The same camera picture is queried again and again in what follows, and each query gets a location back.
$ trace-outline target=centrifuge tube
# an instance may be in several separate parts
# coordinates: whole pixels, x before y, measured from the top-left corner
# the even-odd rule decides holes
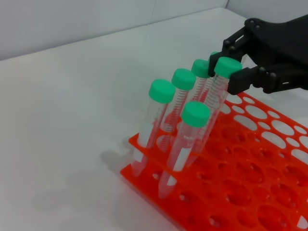
[[[215,73],[211,88],[205,98],[205,105],[210,109],[210,118],[207,124],[199,130],[198,137],[193,146],[193,152],[201,153],[208,138],[208,133],[214,126],[219,109],[227,97],[230,75],[240,71],[242,64],[228,57],[220,57],[215,66]]]
[[[201,102],[188,102],[182,112],[182,124],[171,148],[167,166],[176,172],[183,170],[193,148],[198,131],[210,116],[210,110]],[[158,183],[158,196],[166,198],[174,189],[177,180],[163,172]]]
[[[168,103],[175,94],[175,86],[164,79],[154,80],[149,90],[150,104],[144,118],[137,143],[143,148],[152,148],[155,144],[159,126]],[[131,170],[133,176],[139,176],[147,164],[148,158],[138,149],[134,149]]]
[[[172,84],[176,87],[176,92],[171,103],[169,103],[161,124],[161,130],[165,134],[158,138],[157,144],[161,151],[166,152],[171,133],[177,126],[182,108],[185,104],[188,92],[193,89],[196,81],[196,75],[187,69],[177,69],[172,78]]]
[[[211,55],[217,54],[217,53],[218,53],[217,51],[214,51],[214,52],[211,53]],[[214,79],[214,77],[208,76],[208,79],[206,80],[205,86],[204,86],[204,88],[203,88],[203,92],[201,93],[201,95],[200,95],[198,101],[204,103],[205,98],[206,98],[206,95],[208,94],[208,90],[211,88],[211,85],[212,85],[212,83],[213,83],[213,79]]]
[[[197,76],[193,89],[188,93],[187,102],[199,101],[208,79],[208,61],[197,59],[192,65],[192,72]]]

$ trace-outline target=white wall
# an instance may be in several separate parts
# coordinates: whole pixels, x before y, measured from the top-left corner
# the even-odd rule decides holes
[[[227,9],[245,18],[282,23],[308,14],[308,0],[230,0]]]
[[[227,0],[2,0],[0,60],[215,7]]]

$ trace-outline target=white tabletop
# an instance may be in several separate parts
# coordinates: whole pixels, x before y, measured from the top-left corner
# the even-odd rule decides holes
[[[178,230],[120,177],[127,139],[150,83],[243,22],[218,8],[0,62],[1,230]],[[306,92],[249,93],[308,127]]]

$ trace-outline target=green cap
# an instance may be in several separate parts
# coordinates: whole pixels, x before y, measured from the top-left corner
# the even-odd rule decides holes
[[[170,103],[175,94],[175,87],[164,79],[156,79],[152,82],[149,96],[159,103]]]
[[[217,53],[219,53],[218,51],[213,51],[212,53],[211,53],[211,55],[213,55],[213,54],[217,54]]]
[[[208,61],[197,59],[194,61],[192,65],[192,72],[200,77],[200,78],[209,78],[207,71],[208,71]]]
[[[193,89],[195,81],[196,75],[193,72],[181,68],[174,72],[171,82],[181,90],[191,90]]]
[[[201,128],[210,117],[210,109],[201,102],[188,102],[182,112],[182,120],[191,127]]]
[[[218,59],[214,71],[216,75],[225,78],[230,78],[231,74],[240,71],[242,67],[243,67],[242,64],[239,61],[236,61],[235,59],[228,57],[220,57]]]

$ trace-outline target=orange plastic rack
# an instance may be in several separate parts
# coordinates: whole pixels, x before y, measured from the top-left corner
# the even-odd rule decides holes
[[[148,164],[139,177],[130,165],[121,174],[188,231],[308,230],[307,129],[245,93],[238,96],[242,102],[226,102],[229,111],[220,113],[190,167],[169,170],[168,155],[141,148],[135,135],[129,142],[149,157]],[[161,200],[163,170],[178,183]]]

